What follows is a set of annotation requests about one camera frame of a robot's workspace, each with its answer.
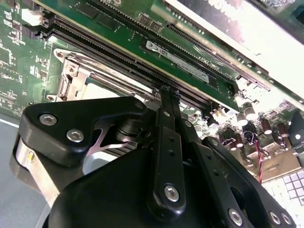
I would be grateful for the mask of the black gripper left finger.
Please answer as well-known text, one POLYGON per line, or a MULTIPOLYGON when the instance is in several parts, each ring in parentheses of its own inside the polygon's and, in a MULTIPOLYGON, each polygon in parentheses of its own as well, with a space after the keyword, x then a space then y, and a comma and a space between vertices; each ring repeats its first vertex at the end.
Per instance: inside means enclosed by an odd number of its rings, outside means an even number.
POLYGON ((132 140, 121 136, 128 131, 124 124, 133 122, 131 132, 138 133, 134 150, 176 149, 182 154, 172 91, 176 90, 160 89, 157 111, 132 96, 29 106, 21 117, 14 159, 35 182, 51 210, 69 184, 88 175, 83 163, 89 154, 132 140))

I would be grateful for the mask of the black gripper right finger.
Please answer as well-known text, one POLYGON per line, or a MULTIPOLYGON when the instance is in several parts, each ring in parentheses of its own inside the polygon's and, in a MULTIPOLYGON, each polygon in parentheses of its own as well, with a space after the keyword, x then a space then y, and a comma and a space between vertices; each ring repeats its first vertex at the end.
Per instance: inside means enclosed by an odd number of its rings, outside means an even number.
POLYGON ((171 92, 172 111, 186 147, 211 201, 208 218, 215 228, 295 228, 288 212, 220 142, 201 140, 181 117, 180 96, 171 92))

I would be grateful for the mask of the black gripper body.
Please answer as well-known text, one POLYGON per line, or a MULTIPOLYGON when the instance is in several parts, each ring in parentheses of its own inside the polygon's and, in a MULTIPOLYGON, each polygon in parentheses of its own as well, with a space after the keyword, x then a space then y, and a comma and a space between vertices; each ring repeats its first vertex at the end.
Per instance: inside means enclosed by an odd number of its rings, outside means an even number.
POLYGON ((223 227, 196 167, 180 150, 134 150, 69 184, 48 217, 50 228, 223 227))

